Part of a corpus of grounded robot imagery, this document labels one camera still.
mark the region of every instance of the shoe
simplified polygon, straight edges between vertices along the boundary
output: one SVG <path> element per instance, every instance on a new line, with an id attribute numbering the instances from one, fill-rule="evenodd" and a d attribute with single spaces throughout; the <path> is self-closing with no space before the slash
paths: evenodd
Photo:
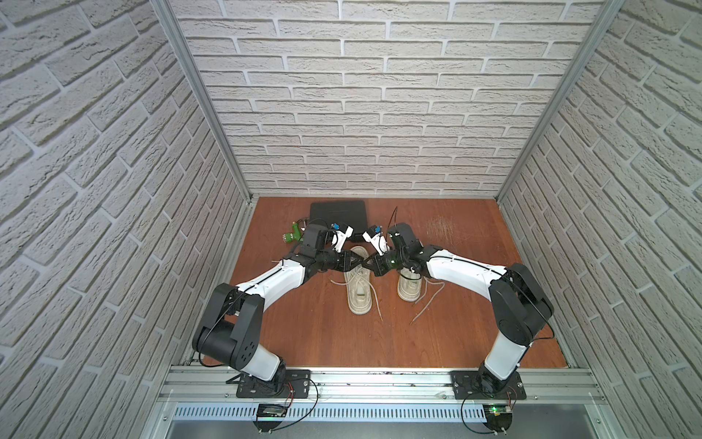
<path id="1" fill-rule="evenodd" d="M 414 302 L 419 299 L 419 293 L 422 290 L 422 276 L 411 272 L 408 268 L 402 268 L 400 274 L 402 276 L 399 277 L 397 282 L 397 294 L 399 297 L 408 302 Z"/>
<path id="2" fill-rule="evenodd" d="M 363 259 L 368 257 L 368 251 L 359 245 L 353 247 L 351 251 L 361 256 Z M 349 309 L 354 314 L 365 314 L 369 312 L 373 306 L 370 278 L 371 271 L 361 266 L 357 266 L 353 270 L 344 273 Z"/>

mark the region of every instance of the brick wall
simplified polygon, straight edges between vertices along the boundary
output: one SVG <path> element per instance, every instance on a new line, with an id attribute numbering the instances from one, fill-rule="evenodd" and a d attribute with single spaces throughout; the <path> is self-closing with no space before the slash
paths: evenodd
<path id="1" fill-rule="evenodd" d="M 138 435 L 242 203 L 144 0 L 0 1 L 0 438 Z"/>
<path id="2" fill-rule="evenodd" d="M 171 0 L 260 194 L 491 197 L 599 2 Z"/>
<path id="3" fill-rule="evenodd" d="M 628 0 L 502 203 L 630 437 L 702 434 L 701 8 Z"/>

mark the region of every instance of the green object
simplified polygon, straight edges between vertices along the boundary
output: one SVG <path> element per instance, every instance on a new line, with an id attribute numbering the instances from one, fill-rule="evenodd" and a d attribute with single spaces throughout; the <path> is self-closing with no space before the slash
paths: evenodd
<path id="1" fill-rule="evenodd" d="M 297 223 L 293 223 L 293 232 L 292 233 L 283 233 L 283 241 L 286 243 L 290 243 L 292 241 L 299 241 L 303 237 L 303 234 L 300 233 L 300 226 Z"/>

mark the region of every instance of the black mounting plate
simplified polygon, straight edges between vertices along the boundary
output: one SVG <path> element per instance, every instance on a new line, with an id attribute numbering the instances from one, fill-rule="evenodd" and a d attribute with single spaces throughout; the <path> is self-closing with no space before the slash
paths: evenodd
<path id="1" fill-rule="evenodd" d="M 295 399 L 306 399 L 310 394 L 310 373 L 308 369 L 286 369 L 283 388 L 278 394 L 270 393 L 270 383 L 261 381 L 255 376 L 243 374 L 239 379 L 237 398 L 285 399 L 290 395 L 290 389 L 287 386 L 289 382 L 295 391 Z"/>
<path id="2" fill-rule="evenodd" d="M 507 381 L 507 386 L 504 389 L 497 392 L 495 395 L 486 395 L 484 393 L 476 392 L 473 390 L 471 383 L 478 376 L 477 370 L 452 370 L 451 371 L 451 387 L 453 389 L 453 396 L 457 400 L 515 400 L 515 392 L 517 394 L 517 400 L 525 400 L 527 398 L 527 392 L 524 391 L 524 385 L 522 384 L 522 378 L 519 373 L 515 372 L 510 376 L 509 381 Z"/>

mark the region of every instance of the wooden floor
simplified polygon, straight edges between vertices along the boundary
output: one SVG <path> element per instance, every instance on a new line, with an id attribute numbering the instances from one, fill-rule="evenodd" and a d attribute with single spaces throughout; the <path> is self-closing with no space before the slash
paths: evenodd
<path id="1" fill-rule="evenodd" d="M 234 270 L 231 284 L 270 269 L 290 244 L 282 241 L 292 221 L 310 213 L 310 203 L 323 199 L 261 198 Z M 426 244 L 460 256 L 508 266 L 520 262 L 497 204 L 487 199 L 366 199 L 369 225 L 384 228 L 395 206 L 397 222 L 411 225 Z M 370 244 L 364 245 L 372 253 Z M 397 295 L 397 272 L 373 277 L 378 291 L 365 315 L 348 308 L 343 274 L 318 273 L 290 291 L 264 314 L 261 343 L 293 366 L 342 367 L 477 367 L 497 335 L 491 304 L 478 294 L 446 284 L 431 306 L 410 325 L 437 287 L 430 285 L 420 304 Z M 541 336 L 550 336 L 544 329 Z M 537 341 L 523 367 L 566 367 L 556 340 Z"/>

